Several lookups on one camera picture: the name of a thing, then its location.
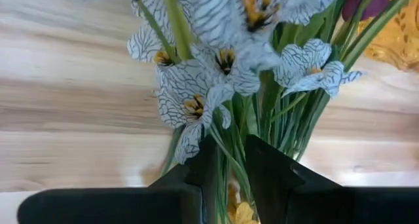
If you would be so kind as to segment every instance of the black holder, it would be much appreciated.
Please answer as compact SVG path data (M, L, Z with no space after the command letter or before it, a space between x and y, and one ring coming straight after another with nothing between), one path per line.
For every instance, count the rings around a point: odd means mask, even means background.
M20 224L216 224L217 146L200 152L147 188L53 189L27 198ZM246 172L263 224L419 223L419 189L343 187L256 136L246 141Z

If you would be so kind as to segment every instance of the purple flower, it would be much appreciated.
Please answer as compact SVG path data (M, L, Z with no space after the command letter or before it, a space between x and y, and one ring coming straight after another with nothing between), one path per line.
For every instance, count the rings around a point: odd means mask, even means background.
M370 17L379 15L386 8L389 2L390 0L372 0L362 13L361 20L366 20ZM350 18L355 15L360 4L361 0L346 0L342 10L343 19L345 21L350 20Z

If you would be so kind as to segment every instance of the bouquet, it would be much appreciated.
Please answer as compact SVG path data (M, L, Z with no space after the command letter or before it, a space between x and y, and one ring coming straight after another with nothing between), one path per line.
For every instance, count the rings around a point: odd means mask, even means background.
M365 74L350 71L355 61L408 1L132 0L143 21L128 50L156 64L158 110L174 129L163 173L212 136L221 223L238 223L239 214L257 223L246 136L299 160L340 85Z

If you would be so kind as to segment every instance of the wooden surface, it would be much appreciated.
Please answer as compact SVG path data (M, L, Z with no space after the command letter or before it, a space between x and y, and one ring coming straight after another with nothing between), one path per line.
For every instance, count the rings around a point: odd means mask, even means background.
M0 0L0 218L23 191L156 179L171 131L153 67L126 50L139 23L129 0ZM342 87L303 163L346 185L419 185L419 75L356 67L369 75Z

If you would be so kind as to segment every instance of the gold decorative object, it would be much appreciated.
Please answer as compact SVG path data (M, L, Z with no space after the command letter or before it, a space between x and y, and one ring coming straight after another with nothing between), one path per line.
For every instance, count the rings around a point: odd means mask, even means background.
M373 18L360 22L360 33ZM403 71L419 72L419 0L410 0L374 38L364 54Z

